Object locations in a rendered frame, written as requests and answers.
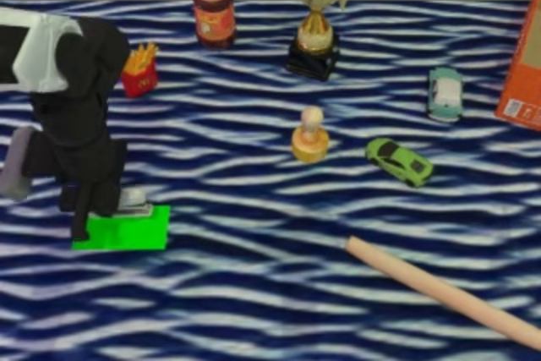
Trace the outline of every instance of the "table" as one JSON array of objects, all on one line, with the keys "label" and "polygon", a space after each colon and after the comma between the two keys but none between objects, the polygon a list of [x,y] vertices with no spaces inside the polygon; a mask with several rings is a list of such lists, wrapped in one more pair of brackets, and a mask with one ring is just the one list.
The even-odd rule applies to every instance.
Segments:
[{"label": "table", "polygon": [[[358,235],[541,325],[538,134],[494,118],[526,3],[352,3],[330,8],[342,57],[327,83],[281,66],[304,6],[237,5],[237,45],[203,51],[188,2],[4,2],[115,21],[154,41],[160,86],[112,94],[129,142],[125,183],[172,206],[164,252],[75,252],[57,186],[1,200],[2,360],[534,360],[540,356],[369,269]],[[426,117],[427,75],[467,82],[465,116]],[[0,94],[2,156],[30,121]],[[324,108],[331,150],[289,147],[302,109]],[[370,166],[390,136],[437,167],[412,190]]]}]

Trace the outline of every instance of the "green block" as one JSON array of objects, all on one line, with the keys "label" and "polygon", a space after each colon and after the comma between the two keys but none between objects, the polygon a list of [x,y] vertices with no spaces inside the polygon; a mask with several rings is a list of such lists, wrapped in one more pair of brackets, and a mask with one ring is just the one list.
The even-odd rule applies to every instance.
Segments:
[{"label": "green block", "polygon": [[170,206],[154,206],[150,217],[91,217],[90,240],[74,241],[72,249],[164,250]]}]

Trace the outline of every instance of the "trophy base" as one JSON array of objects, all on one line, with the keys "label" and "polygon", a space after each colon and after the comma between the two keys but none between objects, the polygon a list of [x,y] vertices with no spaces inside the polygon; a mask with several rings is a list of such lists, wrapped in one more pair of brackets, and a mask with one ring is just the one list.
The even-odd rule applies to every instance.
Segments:
[{"label": "trophy base", "polygon": [[322,82],[327,81],[340,56],[338,41],[339,36],[335,33],[332,39],[332,48],[324,54],[314,55],[298,46],[297,37],[295,37],[291,46],[289,46],[286,69],[307,78],[317,79]]}]

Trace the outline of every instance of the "wooden figurine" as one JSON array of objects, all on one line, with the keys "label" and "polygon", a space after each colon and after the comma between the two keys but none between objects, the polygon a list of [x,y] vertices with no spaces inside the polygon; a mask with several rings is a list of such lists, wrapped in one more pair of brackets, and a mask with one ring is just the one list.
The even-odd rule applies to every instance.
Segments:
[{"label": "wooden figurine", "polygon": [[308,106],[301,116],[302,124],[292,136],[292,150],[298,160],[314,164],[325,158],[329,149],[329,135],[321,128],[323,111],[317,106]]}]

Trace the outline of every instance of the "teal toy car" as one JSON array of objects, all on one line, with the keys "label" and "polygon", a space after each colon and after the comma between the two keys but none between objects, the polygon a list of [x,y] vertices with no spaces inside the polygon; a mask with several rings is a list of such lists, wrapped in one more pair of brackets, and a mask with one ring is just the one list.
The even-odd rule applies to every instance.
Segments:
[{"label": "teal toy car", "polygon": [[434,166],[418,153],[392,139],[378,138],[366,146],[366,158],[412,188],[420,188],[432,176]]},{"label": "teal toy car", "polygon": [[452,68],[436,68],[429,73],[430,118],[453,123],[462,117],[462,76]]}]

